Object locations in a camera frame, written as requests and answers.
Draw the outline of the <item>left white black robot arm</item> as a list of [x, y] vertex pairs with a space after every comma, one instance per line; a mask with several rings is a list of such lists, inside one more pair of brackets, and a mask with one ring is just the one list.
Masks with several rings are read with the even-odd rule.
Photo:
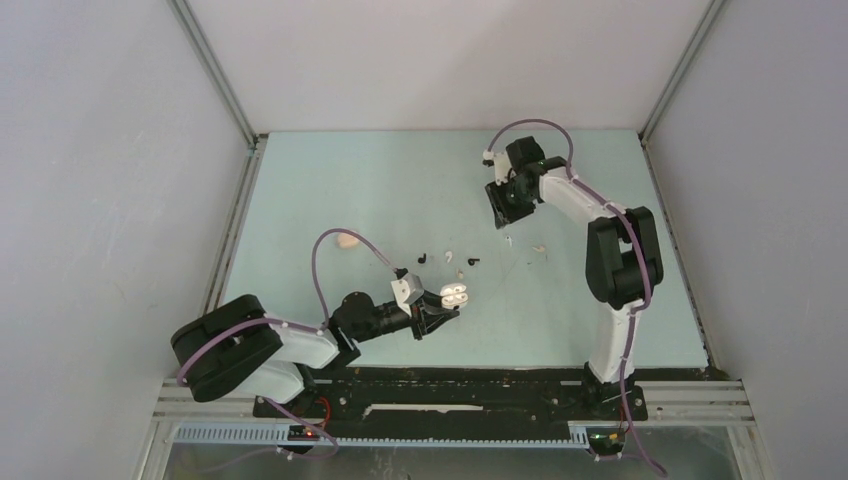
[[316, 403], [311, 374], [347, 366], [360, 343], [408, 329], [417, 340], [455, 318], [467, 305], [463, 284], [426, 291], [408, 308], [381, 305], [364, 292], [347, 295], [322, 332], [267, 315], [246, 294], [179, 328], [170, 344], [179, 362], [178, 383], [200, 403], [241, 392], [268, 397], [292, 416]]

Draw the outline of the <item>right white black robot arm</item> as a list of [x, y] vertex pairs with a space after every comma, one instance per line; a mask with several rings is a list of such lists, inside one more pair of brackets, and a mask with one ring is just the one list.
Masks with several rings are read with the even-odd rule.
[[654, 215], [607, 199], [579, 177], [569, 158], [546, 157], [533, 137], [515, 140], [503, 152], [487, 148], [482, 163], [494, 170], [485, 192], [496, 228], [542, 204], [586, 228], [585, 278], [604, 315], [584, 367], [581, 402], [591, 416], [606, 418], [633, 387], [635, 331], [664, 278]]

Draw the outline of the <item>white earbud charging case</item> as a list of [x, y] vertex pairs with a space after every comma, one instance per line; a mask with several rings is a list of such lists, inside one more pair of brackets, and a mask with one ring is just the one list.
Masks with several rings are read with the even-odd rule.
[[450, 310], [463, 308], [469, 302], [467, 286], [463, 283], [444, 285], [440, 290], [440, 297], [441, 306]]

